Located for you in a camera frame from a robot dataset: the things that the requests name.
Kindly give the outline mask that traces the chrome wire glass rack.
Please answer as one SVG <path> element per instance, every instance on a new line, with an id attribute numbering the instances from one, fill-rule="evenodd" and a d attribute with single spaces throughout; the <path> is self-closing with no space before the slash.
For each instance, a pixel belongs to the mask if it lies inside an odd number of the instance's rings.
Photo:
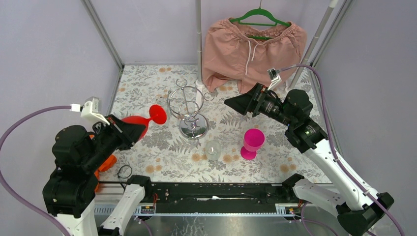
<path id="1" fill-rule="evenodd" d="M 184 138 L 199 140 L 209 130 L 209 121 L 202 114 L 207 101 L 203 89 L 198 85 L 189 85 L 186 79 L 177 79 L 175 85 L 175 89 L 168 91 L 169 112 L 179 120 L 179 132 Z"/>

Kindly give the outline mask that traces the red plastic wine glass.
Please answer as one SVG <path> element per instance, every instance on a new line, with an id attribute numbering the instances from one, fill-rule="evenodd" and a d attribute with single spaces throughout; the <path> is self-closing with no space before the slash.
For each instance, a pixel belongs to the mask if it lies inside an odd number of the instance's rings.
<path id="1" fill-rule="evenodd" d="M 130 124 L 145 126 L 145 129 L 141 133 L 140 137 L 137 139 L 139 141 L 145 136 L 150 121 L 154 121 L 155 123 L 160 125 L 165 124 L 167 121 L 167 113 L 161 106 L 155 104 L 152 105 L 149 109 L 149 118 L 144 118 L 141 116 L 128 116 L 123 118 L 122 121 Z"/>

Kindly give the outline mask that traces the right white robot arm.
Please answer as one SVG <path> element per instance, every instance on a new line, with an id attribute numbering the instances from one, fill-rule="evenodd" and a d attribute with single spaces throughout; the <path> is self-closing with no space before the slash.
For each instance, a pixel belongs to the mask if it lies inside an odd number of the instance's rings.
<path id="1" fill-rule="evenodd" d="M 352 236 L 365 234 L 393 205 L 389 193 L 371 187 L 333 148 L 327 133 L 310 117 L 313 104 L 305 91 L 290 90 L 281 100 L 264 85 L 256 84 L 249 92 L 224 103 L 242 115 L 264 114 L 285 125 L 289 143 L 312 160 L 336 188 L 332 192 L 294 174 L 283 182 L 284 200 L 293 203 L 302 199 L 315 204 L 335 216 Z"/>

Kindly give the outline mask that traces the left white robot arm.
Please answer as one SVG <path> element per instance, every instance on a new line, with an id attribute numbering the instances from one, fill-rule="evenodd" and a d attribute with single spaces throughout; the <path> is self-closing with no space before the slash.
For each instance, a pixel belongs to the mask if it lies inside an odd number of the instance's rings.
<path id="1" fill-rule="evenodd" d="M 150 178 L 131 176 L 121 200 L 110 216 L 97 226 L 94 216 L 96 172 L 116 150 L 128 150 L 146 133 L 149 119 L 106 116 L 92 132 L 81 125 L 62 129 L 55 137 L 52 153 L 56 168 L 43 188 L 49 214 L 63 225 L 69 236 L 121 236 L 139 202 L 152 197 Z"/>

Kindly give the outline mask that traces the pink plastic wine glass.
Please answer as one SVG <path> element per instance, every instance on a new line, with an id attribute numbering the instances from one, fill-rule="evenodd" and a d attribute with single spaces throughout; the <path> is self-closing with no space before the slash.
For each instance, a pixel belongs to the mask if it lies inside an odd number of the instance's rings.
<path id="1" fill-rule="evenodd" d="M 265 135 L 259 129 L 248 129 L 243 136 L 243 146 L 240 154 L 245 160 L 253 160 L 257 155 L 257 151 L 265 142 Z"/>

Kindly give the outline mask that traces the clear wine glass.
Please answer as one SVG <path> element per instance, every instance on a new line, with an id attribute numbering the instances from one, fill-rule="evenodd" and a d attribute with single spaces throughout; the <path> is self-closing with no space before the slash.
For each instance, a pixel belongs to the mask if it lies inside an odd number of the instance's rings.
<path id="1" fill-rule="evenodd" d="M 205 149 L 206 157 L 208 160 L 215 161 L 219 159 L 222 148 L 218 141 L 212 140 L 207 142 Z"/>
<path id="2" fill-rule="evenodd" d="M 167 113 L 169 112 L 169 106 L 168 106 L 166 98 L 157 97 L 155 102 L 156 102 L 157 105 L 161 106 L 164 109 L 165 112 L 167 112 Z"/>

